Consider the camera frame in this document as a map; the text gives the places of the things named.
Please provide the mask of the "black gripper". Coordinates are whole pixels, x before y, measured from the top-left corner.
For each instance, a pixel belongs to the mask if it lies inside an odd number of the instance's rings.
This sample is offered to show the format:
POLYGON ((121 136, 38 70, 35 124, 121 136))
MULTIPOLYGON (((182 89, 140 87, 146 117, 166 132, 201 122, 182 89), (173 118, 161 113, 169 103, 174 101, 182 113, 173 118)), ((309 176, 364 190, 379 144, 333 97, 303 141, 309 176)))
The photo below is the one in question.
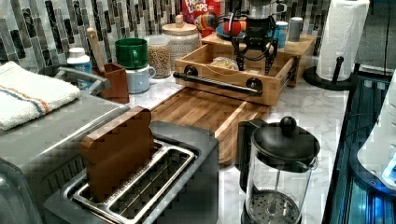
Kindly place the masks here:
POLYGON ((265 58, 265 74, 268 75, 277 55, 275 19, 272 16, 268 16, 265 19, 247 18, 246 23, 246 31, 242 37, 231 35, 231 43, 238 69, 240 71, 246 69, 245 59, 261 60, 265 58), (247 52, 249 50, 258 50, 261 54, 248 57, 247 52))

